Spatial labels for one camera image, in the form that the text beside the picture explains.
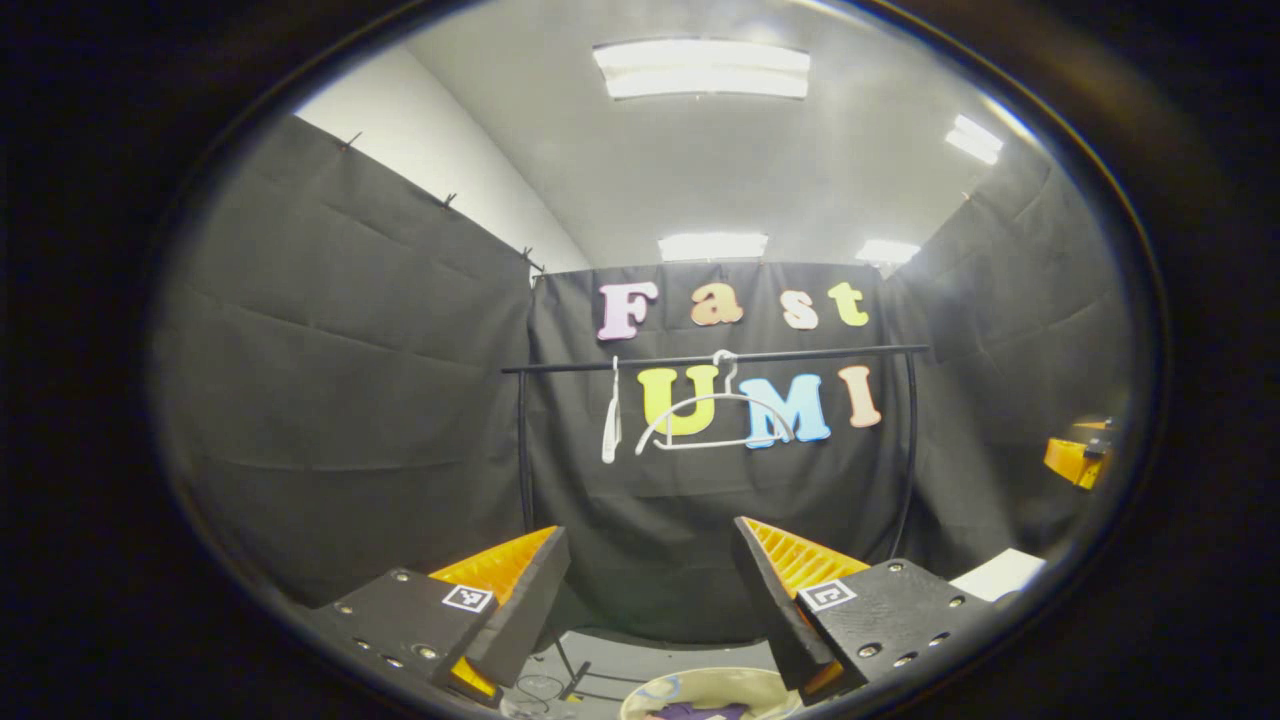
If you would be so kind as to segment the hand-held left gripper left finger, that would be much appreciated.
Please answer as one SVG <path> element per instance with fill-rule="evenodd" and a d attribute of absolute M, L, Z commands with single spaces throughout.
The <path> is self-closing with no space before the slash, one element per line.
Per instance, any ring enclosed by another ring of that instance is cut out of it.
<path fill-rule="evenodd" d="M 387 569 L 300 626 L 379 689 L 417 706 L 497 708 L 538 646 L 570 569 L 552 525 L 430 571 Z"/>

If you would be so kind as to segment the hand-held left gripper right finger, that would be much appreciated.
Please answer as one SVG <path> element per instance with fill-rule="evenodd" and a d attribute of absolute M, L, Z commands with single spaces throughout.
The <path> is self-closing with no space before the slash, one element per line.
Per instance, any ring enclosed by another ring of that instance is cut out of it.
<path fill-rule="evenodd" d="M 732 559 L 783 685 L 805 706 L 937 656 L 996 615 L 906 559 L 869 565 L 751 518 L 733 519 Z"/>

